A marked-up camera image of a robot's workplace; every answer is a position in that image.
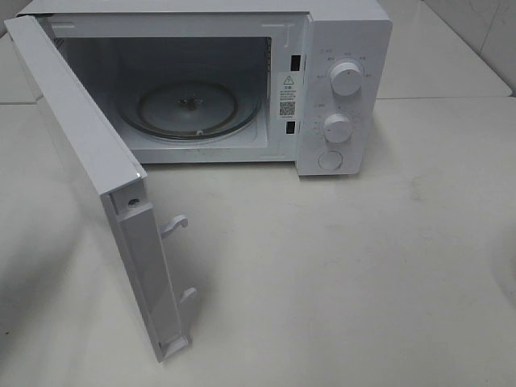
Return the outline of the white round door button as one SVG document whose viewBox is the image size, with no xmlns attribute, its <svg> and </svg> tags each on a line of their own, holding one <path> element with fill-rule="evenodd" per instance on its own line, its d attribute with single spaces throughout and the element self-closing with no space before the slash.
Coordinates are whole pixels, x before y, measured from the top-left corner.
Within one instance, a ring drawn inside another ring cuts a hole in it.
<svg viewBox="0 0 516 387">
<path fill-rule="evenodd" d="M 343 163 L 343 156 L 337 151 L 327 151 L 318 157 L 318 166 L 327 171 L 338 170 Z"/>
</svg>

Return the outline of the white round knob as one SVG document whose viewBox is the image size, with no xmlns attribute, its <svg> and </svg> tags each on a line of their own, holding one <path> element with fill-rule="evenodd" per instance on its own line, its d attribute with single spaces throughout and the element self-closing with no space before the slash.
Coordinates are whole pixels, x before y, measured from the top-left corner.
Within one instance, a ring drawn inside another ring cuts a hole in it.
<svg viewBox="0 0 516 387">
<path fill-rule="evenodd" d="M 345 114 L 332 114 L 322 125 L 323 135 L 329 143 L 340 144 L 347 141 L 353 132 L 350 119 Z"/>
<path fill-rule="evenodd" d="M 333 92 L 347 97 L 357 92 L 362 84 L 363 69 L 354 60 L 338 60 L 329 72 Z"/>
</svg>

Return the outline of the white microwave door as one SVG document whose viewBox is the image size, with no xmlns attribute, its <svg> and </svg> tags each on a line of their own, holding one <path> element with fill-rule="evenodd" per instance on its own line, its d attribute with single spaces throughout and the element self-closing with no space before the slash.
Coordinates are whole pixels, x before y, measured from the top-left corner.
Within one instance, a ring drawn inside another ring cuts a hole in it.
<svg viewBox="0 0 516 387">
<path fill-rule="evenodd" d="M 49 27 L 34 16 L 6 21 L 44 125 L 81 214 L 100 240 L 117 248 L 158 362 L 187 347 L 198 305 L 190 287 L 177 295 L 163 241 L 184 215 L 161 226 L 147 173 L 58 51 Z"/>
</svg>

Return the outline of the glass microwave turntable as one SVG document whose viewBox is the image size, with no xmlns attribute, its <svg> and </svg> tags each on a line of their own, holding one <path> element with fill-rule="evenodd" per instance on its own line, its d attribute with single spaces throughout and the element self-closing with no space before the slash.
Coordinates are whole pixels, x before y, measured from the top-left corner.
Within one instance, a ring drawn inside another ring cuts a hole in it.
<svg viewBox="0 0 516 387">
<path fill-rule="evenodd" d="M 210 81 L 178 81 L 119 93 L 121 118 L 151 136 L 200 141 L 228 135 L 251 122 L 258 94 Z"/>
</svg>

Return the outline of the white warning label sticker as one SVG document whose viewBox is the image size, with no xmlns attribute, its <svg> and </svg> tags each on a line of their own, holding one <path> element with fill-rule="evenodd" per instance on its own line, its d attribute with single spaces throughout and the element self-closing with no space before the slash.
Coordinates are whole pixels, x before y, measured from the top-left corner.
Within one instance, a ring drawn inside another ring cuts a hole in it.
<svg viewBox="0 0 516 387">
<path fill-rule="evenodd" d="M 301 85 L 297 72 L 282 72 L 277 75 L 277 113 L 281 119 L 295 119 L 298 116 Z"/>
</svg>

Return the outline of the white microwave oven body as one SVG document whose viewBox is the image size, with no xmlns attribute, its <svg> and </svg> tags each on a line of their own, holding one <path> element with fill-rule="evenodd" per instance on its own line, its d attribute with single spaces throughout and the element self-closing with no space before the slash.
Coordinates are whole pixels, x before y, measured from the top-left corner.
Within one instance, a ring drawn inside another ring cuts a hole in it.
<svg viewBox="0 0 516 387">
<path fill-rule="evenodd" d="M 375 1 L 33 1 L 13 19 L 34 16 L 141 164 L 292 162 L 301 176 L 350 175 L 362 162 L 392 22 Z M 332 65 L 357 61 L 362 84 L 342 97 Z M 298 116 L 277 113 L 277 75 L 297 72 Z M 126 123 L 123 91 L 178 81 L 210 81 L 260 96 L 238 131 L 200 141 L 161 139 Z M 351 137 L 329 143 L 323 122 L 351 121 Z M 338 170 L 318 166 L 327 151 Z"/>
</svg>

